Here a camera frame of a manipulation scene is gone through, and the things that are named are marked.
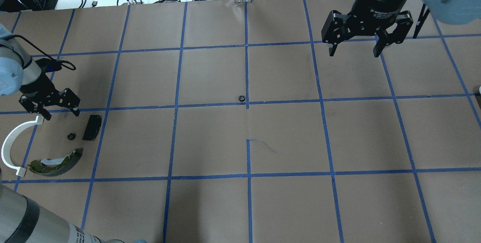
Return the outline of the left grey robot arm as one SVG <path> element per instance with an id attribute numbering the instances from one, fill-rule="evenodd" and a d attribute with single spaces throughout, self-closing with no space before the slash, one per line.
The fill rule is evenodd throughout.
<path id="1" fill-rule="evenodd" d="M 34 59 L 17 41 L 22 39 L 44 57 Z M 60 106 L 69 109 L 74 116 L 79 116 L 79 97 L 69 88 L 62 91 L 56 89 L 47 76 L 48 72 L 56 72 L 66 68 L 76 70 L 74 64 L 54 59 L 21 35 L 14 35 L 5 26 L 0 26 L 0 93 L 9 96 L 20 91 L 19 103 L 28 113 L 37 113 L 46 120 L 51 114 L 47 106 Z"/>

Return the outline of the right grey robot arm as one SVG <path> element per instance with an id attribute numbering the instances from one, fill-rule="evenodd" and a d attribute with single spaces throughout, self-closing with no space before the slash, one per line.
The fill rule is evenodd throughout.
<path id="1" fill-rule="evenodd" d="M 462 25 L 480 19 L 480 0 L 355 0 L 349 13 L 332 10 L 321 30 L 323 43 L 334 56 L 340 43 L 355 36 L 377 36 L 379 57 L 385 47 L 401 44 L 412 26 L 419 35 L 429 14 L 445 24 Z"/>

